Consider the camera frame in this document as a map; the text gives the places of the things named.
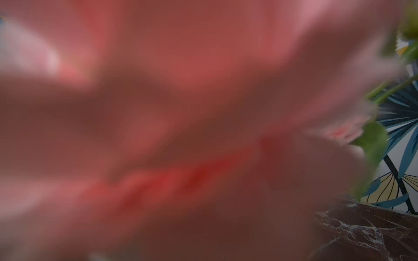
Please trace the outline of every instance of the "pink flower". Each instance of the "pink flower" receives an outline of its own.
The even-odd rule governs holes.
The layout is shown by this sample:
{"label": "pink flower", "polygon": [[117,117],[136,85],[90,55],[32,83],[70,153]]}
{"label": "pink flower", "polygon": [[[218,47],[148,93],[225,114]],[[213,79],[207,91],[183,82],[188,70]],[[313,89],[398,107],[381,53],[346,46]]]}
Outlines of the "pink flower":
{"label": "pink flower", "polygon": [[303,258],[315,204],[364,171],[307,129],[396,73],[377,54],[399,5],[0,2],[65,72],[0,78],[5,260],[135,235],[147,260]]}

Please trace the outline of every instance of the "green stem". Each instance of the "green stem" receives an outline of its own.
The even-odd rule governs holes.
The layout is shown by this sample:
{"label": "green stem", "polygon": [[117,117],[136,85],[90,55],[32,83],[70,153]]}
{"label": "green stem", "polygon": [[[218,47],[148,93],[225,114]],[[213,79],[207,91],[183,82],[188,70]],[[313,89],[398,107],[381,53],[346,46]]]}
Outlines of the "green stem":
{"label": "green stem", "polygon": [[370,100],[371,98],[377,96],[379,93],[381,93],[381,91],[383,91],[387,86],[389,85],[389,83],[383,83],[381,85],[379,85],[376,89],[374,89],[373,91],[369,92],[366,96],[366,98],[368,100]]}
{"label": "green stem", "polygon": [[382,104],[383,102],[386,101],[386,99],[391,96],[392,94],[394,94],[395,92],[405,88],[406,86],[408,86],[409,84],[415,82],[416,80],[418,80],[418,74],[415,74],[414,76],[412,76],[411,78],[409,78],[408,80],[406,80],[405,82],[391,88],[390,90],[388,90],[387,92],[385,92],[384,94],[382,94],[379,98],[377,98],[375,100],[375,103],[377,104]]}

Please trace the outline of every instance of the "marble surface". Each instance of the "marble surface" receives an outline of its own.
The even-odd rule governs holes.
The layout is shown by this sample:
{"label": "marble surface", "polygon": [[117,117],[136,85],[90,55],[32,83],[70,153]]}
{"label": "marble surface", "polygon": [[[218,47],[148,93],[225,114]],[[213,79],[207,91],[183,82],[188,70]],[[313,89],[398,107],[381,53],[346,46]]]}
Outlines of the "marble surface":
{"label": "marble surface", "polygon": [[309,261],[418,261],[418,217],[342,201],[317,211]]}

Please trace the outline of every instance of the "dark brown marble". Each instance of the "dark brown marble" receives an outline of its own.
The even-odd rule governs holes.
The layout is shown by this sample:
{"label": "dark brown marble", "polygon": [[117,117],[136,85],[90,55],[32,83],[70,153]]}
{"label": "dark brown marble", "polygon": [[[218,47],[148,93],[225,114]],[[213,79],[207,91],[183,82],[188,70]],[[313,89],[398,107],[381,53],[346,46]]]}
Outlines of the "dark brown marble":
{"label": "dark brown marble", "polygon": [[418,217],[347,200],[316,212],[309,261],[418,261]]}

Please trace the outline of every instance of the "green leaf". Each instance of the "green leaf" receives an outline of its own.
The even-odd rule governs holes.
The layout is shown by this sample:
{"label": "green leaf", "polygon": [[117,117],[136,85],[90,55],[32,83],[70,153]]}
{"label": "green leaf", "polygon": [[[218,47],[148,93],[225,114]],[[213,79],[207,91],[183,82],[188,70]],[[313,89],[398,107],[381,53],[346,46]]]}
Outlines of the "green leaf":
{"label": "green leaf", "polygon": [[405,64],[410,64],[418,59],[418,41],[408,46],[405,52],[402,54],[402,61]]}
{"label": "green leaf", "polygon": [[418,6],[415,1],[409,0],[405,7],[401,34],[406,40],[418,39]]}
{"label": "green leaf", "polygon": [[352,188],[351,195],[357,200],[360,200],[369,188],[370,182],[385,155],[387,140],[389,139],[385,127],[380,123],[370,122],[363,127],[363,130],[363,135],[352,144],[363,148],[370,171],[367,176],[358,180]]}
{"label": "green leaf", "polygon": [[385,45],[382,49],[382,56],[389,57],[396,54],[396,45],[398,43],[398,29],[395,28],[390,32]]}

